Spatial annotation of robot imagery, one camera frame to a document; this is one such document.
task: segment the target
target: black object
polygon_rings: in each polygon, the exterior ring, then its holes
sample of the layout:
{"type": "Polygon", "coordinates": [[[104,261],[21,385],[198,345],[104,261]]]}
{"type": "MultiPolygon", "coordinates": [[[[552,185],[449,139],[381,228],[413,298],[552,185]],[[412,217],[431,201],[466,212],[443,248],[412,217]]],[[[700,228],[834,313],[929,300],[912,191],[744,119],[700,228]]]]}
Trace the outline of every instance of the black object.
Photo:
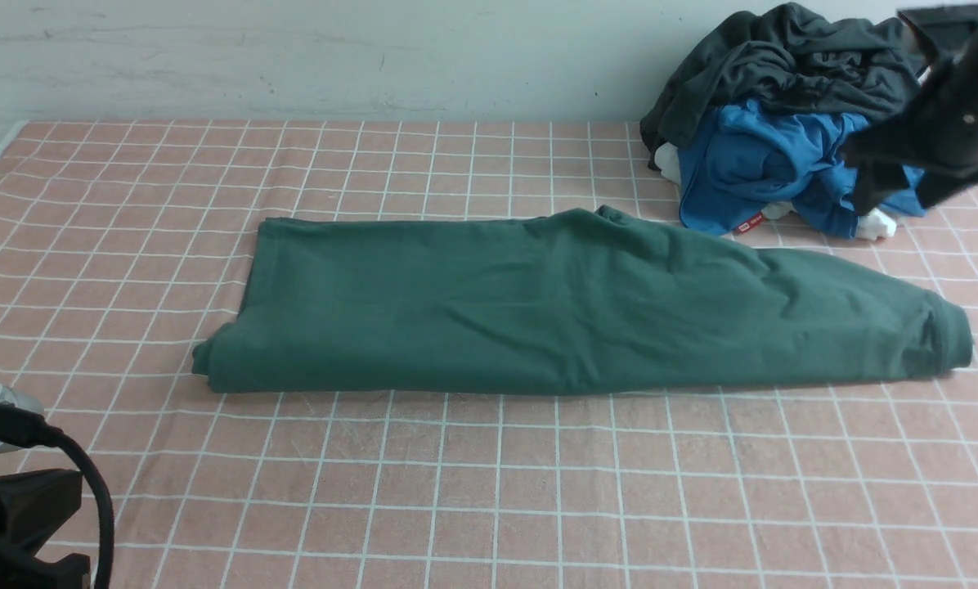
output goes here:
{"type": "MultiPolygon", "coordinates": [[[[930,29],[913,24],[929,22],[929,11],[903,12],[916,37],[930,29]]],[[[859,169],[851,197],[858,215],[907,187],[898,173],[904,164],[926,170],[917,189],[926,209],[978,184],[978,33],[960,56],[955,38],[946,37],[944,45],[938,37],[918,37],[938,62],[907,109],[847,139],[846,164],[859,169]]]]}
{"type": "MultiPolygon", "coordinates": [[[[757,97],[768,111],[895,115],[918,90],[922,60],[901,48],[903,23],[829,22],[796,3],[725,19],[686,56],[641,120],[650,152],[686,148],[710,108],[757,97]]],[[[655,169],[653,157],[649,167],[655,169]]]]}
{"type": "Polygon", "coordinates": [[[960,7],[912,8],[896,15],[913,31],[927,63],[963,52],[978,31],[978,4],[960,7]]]}
{"type": "Polygon", "coordinates": [[[0,477],[0,588],[89,586],[89,556],[45,563],[34,555],[82,505],[82,473],[38,470],[0,477]]]}
{"type": "Polygon", "coordinates": [[[38,413],[0,403],[0,441],[16,447],[58,447],[79,468],[0,477],[0,589],[89,589],[90,560],[67,555],[45,563],[36,555],[82,504],[82,480],[96,497],[100,525],[94,589],[108,589],[114,556],[114,510],[100,471],[86,452],[38,413]]]}

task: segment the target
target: pink grid mat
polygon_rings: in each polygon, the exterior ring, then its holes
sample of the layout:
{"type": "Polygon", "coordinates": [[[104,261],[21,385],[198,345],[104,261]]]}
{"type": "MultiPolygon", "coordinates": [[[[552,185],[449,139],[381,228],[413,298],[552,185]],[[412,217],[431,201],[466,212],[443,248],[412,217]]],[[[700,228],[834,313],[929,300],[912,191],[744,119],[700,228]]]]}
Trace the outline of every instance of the pink grid mat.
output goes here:
{"type": "MultiPolygon", "coordinates": [[[[978,588],[978,348],[934,383],[615,398],[212,395],[258,221],[670,221],[634,124],[29,124],[0,160],[0,381],[92,452],[116,588],[978,588]]],[[[978,190],[829,251],[967,307],[978,190]]],[[[0,456],[0,474],[66,465],[0,456]]],[[[92,499],[44,558],[96,552],[92,499]]]]}

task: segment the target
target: clothing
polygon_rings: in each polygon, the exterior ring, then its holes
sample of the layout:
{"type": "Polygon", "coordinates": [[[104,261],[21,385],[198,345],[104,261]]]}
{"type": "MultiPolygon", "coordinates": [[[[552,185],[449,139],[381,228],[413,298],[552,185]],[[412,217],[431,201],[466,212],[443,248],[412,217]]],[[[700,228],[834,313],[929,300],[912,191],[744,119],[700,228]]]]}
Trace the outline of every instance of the clothing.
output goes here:
{"type": "MultiPolygon", "coordinates": [[[[839,148],[868,122],[860,115],[771,115],[758,101],[715,109],[688,149],[679,150],[682,223],[724,235],[770,202],[791,201],[821,232],[852,239],[859,217],[849,201],[856,172],[839,148]]],[[[922,171],[904,167],[910,189],[882,204],[882,212],[924,216],[914,187],[922,171]]]]}
{"type": "Polygon", "coordinates": [[[774,112],[885,119],[919,89],[922,60],[901,49],[902,33],[897,19],[830,23],[795,3],[736,12],[668,79],[642,118],[642,141],[650,153],[664,142],[686,148],[706,112],[750,97],[774,112]]]}
{"type": "MultiPolygon", "coordinates": [[[[654,163],[660,169],[660,175],[682,187],[682,170],[679,167],[679,149],[671,144],[664,144],[657,149],[653,156],[654,163]]],[[[787,216],[788,213],[795,212],[795,205],[786,200],[770,202],[763,206],[761,213],[765,219],[776,221],[787,216]]],[[[896,235],[896,220],[886,215],[878,209],[874,209],[863,217],[859,217],[856,223],[856,239],[866,239],[877,241],[878,239],[890,238],[896,235]]]]}
{"type": "Polygon", "coordinates": [[[268,219],[242,309],[193,372],[219,393],[579,395],[927,378],[971,354],[965,312],[935,292],[604,206],[268,219]]]}

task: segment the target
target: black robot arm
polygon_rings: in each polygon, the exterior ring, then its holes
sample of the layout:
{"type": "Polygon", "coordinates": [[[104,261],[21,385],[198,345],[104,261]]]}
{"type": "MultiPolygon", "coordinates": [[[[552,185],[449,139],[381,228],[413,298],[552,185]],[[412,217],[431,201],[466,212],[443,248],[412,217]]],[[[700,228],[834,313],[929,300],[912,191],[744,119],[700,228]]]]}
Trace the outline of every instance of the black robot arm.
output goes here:
{"type": "Polygon", "coordinates": [[[852,134],[844,145],[846,164],[859,172],[851,200],[860,216],[908,189],[904,164],[926,171],[917,187],[926,209],[978,184],[978,31],[960,55],[937,47],[916,24],[929,11],[936,10],[899,13],[934,62],[922,90],[900,115],[852,134]]]}

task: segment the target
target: black cable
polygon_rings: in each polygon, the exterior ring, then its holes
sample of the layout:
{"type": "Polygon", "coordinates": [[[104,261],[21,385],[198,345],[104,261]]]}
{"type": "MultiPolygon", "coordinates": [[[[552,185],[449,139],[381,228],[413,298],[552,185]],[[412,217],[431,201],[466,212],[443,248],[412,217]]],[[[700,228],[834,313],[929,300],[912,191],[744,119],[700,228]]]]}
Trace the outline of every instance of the black cable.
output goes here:
{"type": "Polygon", "coordinates": [[[66,433],[58,430],[56,447],[74,462],[89,484],[89,489],[96,498],[96,521],[99,527],[99,547],[96,549],[96,579],[92,589],[109,589],[111,586],[111,566],[114,562],[114,504],[111,503],[111,491],[100,471],[93,465],[92,458],[82,450],[81,445],[66,433]]]}
{"type": "Polygon", "coordinates": [[[81,445],[70,436],[49,425],[39,413],[0,402],[0,443],[15,447],[55,447],[63,451],[78,467],[96,497],[96,518],[100,544],[96,553],[96,578],[92,589],[110,589],[111,567],[114,562],[114,504],[104,477],[81,445]]]}

